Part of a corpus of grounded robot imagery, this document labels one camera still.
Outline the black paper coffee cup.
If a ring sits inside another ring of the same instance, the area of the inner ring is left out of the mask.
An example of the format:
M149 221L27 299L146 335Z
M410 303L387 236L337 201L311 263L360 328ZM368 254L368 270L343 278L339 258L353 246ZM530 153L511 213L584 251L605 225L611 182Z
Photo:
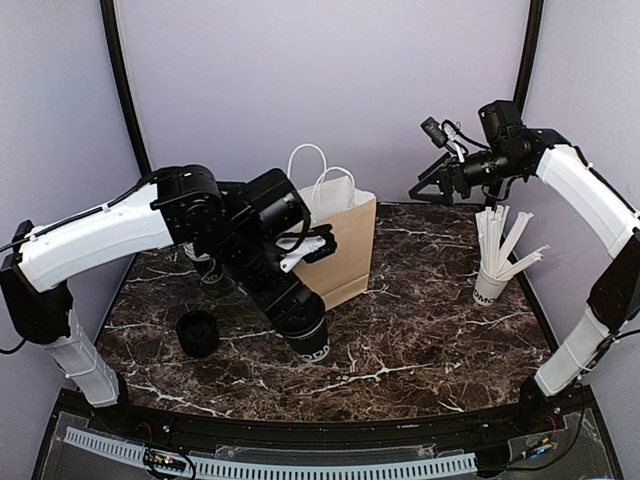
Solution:
M330 340L324 315L320 315L309 327L296 332L283 333L285 341L306 363L324 359L330 351Z

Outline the brown paper bag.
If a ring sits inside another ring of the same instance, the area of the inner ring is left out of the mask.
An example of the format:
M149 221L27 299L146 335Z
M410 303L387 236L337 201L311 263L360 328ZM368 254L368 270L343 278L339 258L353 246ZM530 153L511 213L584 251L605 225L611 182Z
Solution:
M329 224L337 243L335 252L314 263L301 260L293 272L319 294L327 310L364 293L369 282L377 199L356 187L355 177L344 167L327 164L319 153L323 171L299 194L311 212L313 226Z

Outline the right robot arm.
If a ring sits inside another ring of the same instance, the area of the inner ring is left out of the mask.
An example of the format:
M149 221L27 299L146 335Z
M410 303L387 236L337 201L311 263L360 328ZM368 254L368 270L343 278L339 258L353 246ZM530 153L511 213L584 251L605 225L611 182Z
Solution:
M524 110L530 127L555 128L577 143L596 169L622 194L639 203L639 110L618 100L531 96ZM528 270L527 281L555 340L577 324L591 286L610 259L596 235L561 196L533 179L516 182L509 205L534 217L518 244L528 253L549 245L544 260ZM601 408L631 408L639 402L639 338L612 348L587 377Z

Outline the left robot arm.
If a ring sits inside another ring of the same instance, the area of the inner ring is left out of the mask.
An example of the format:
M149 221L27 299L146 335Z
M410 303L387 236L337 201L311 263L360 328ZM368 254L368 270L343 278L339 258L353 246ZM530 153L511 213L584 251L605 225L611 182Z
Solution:
M190 245L241 286L304 360L329 351L325 305L284 263L307 231L310 213L279 169L254 180L219 182L201 165L167 167L118 198L50 226L22 223L6 246L1 290L15 330L43 346L120 436L141 427L126 386L86 338L73 310L69 278L142 251Z

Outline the stack of paper cups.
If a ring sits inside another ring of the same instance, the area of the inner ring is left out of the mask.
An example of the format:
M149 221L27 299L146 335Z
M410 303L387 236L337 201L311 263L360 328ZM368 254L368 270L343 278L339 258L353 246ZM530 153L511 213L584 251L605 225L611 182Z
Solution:
M183 249L199 275L201 284L212 286L223 279L223 267L214 257L211 257L209 254L197 255L192 243L185 244Z

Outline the wrapped paper straws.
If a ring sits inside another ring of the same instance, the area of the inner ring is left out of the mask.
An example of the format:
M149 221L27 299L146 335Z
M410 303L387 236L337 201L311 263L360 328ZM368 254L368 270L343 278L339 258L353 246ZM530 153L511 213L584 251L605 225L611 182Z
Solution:
M486 207L475 214L478 241L480 248L480 267L490 277L499 281L507 281L516 274L529 268L543 258L543 252L549 248L544 245L525 257L512 263L508 257L512 254L529 221L532 213L519 212L510 229L504 235L509 206Z

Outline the stack of black lids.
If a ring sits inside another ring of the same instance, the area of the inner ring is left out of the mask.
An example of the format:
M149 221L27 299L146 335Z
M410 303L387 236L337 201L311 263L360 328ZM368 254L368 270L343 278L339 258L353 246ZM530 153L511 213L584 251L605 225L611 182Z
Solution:
M183 314L176 323L176 333L182 350L194 358L208 357L220 341L215 318L201 310Z

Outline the white cup holding straws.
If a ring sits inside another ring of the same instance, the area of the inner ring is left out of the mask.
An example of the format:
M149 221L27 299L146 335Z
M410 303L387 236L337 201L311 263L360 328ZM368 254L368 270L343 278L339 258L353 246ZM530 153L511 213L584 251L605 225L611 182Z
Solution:
M504 291L508 280L499 280L480 269L473 289L472 298L481 306L492 305Z

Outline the right black frame post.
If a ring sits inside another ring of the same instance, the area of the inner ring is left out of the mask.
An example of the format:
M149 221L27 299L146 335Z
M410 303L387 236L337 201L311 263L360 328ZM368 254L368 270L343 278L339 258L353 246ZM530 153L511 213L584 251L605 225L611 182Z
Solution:
M532 78L538 40L544 11L543 0L530 0L523 40L523 47L517 79L514 88L513 102L519 113L524 112L527 94Z

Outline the black frame post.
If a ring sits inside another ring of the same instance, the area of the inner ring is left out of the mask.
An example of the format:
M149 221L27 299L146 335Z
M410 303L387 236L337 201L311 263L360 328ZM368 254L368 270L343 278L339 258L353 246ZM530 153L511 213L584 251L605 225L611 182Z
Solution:
M120 108L125 121L137 168L140 175L144 176L151 172L151 164L144 144L127 75L124 51L118 29L116 4L113 0L100 0L99 3L104 35Z
M530 0L523 40L523 47L517 79L514 88L513 102L519 113L524 112L527 94L532 78L538 40L544 11L543 0Z

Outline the left black frame post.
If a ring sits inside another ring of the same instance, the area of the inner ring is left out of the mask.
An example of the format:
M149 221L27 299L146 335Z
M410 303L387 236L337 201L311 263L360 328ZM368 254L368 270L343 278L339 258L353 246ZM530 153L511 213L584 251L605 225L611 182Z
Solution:
M116 4L113 0L100 0L99 3L104 35L120 108L125 121L137 168L140 175L144 176L151 172L151 164L144 144L127 75L124 51L118 29Z

